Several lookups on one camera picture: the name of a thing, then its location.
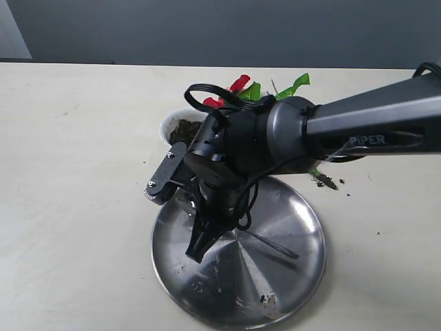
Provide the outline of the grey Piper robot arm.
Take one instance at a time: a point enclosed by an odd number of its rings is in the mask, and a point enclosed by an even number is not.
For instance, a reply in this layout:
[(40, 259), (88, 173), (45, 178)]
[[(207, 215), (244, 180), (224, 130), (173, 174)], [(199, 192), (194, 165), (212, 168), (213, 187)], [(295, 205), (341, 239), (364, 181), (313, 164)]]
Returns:
[(440, 152), (440, 67), (425, 62), (410, 79), (324, 105), (273, 95), (246, 101), (211, 84), (185, 100), (207, 116), (184, 162), (194, 173), (196, 218), (186, 255), (201, 262), (249, 218), (258, 182), (307, 173), (317, 163), (368, 155)]

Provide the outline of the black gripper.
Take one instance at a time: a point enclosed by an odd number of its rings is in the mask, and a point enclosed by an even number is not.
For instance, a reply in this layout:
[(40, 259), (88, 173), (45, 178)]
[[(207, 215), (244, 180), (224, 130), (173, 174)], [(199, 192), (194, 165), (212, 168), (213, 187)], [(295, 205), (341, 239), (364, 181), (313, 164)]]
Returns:
[(225, 233), (252, 224), (257, 194), (250, 195), (249, 182), (257, 172), (257, 116), (229, 113), (224, 119), (206, 116), (184, 158), (196, 176), (197, 200), (185, 254), (198, 263)]

